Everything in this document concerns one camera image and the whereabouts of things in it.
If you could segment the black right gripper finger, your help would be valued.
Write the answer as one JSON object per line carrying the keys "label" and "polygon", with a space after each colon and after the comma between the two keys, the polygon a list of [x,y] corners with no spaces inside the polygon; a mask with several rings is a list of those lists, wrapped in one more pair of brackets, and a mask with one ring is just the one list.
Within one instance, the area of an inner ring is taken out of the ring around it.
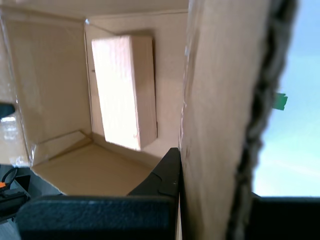
{"label": "black right gripper finger", "polygon": [[181,154],[172,147],[148,177],[122,197],[50,195],[16,215],[23,240],[174,240]]}
{"label": "black right gripper finger", "polygon": [[266,197],[253,194],[247,240],[318,240],[319,197]]}

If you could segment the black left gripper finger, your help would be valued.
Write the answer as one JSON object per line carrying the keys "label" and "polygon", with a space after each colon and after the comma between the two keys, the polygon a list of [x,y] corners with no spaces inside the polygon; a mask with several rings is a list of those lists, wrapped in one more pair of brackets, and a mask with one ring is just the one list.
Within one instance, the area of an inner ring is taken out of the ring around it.
{"label": "black left gripper finger", "polygon": [[6,118],[16,112],[16,105],[9,102],[0,102],[0,117]]}

